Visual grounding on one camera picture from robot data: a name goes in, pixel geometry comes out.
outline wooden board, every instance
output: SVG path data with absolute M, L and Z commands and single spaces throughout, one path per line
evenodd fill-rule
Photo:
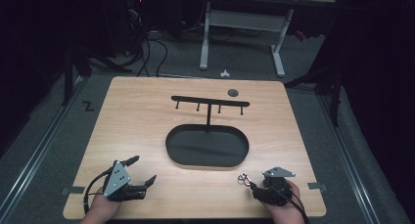
M 238 97 L 230 97 L 236 89 Z M 229 125 L 247 136 L 250 151 L 237 167 L 196 167 L 174 163 L 167 155 L 165 137 L 179 124 L 206 123 L 207 106 L 176 103 L 172 95 L 248 101 L 239 108 L 212 108 L 211 124 Z M 325 204 L 316 182 L 286 90 L 277 81 L 116 77 L 108 91 L 73 186 L 87 187 L 115 159 L 140 159 L 126 168 L 131 185 L 142 185 L 157 174 L 142 201 L 125 202 L 117 219 L 147 218 L 253 218 L 269 213 L 237 178 L 242 171 L 256 184 L 262 171 L 280 166 L 297 174 L 309 216 L 322 216 Z M 104 183 L 98 181 L 95 192 Z M 83 195 L 71 194 L 64 210 L 68 219 L 81 219 Z

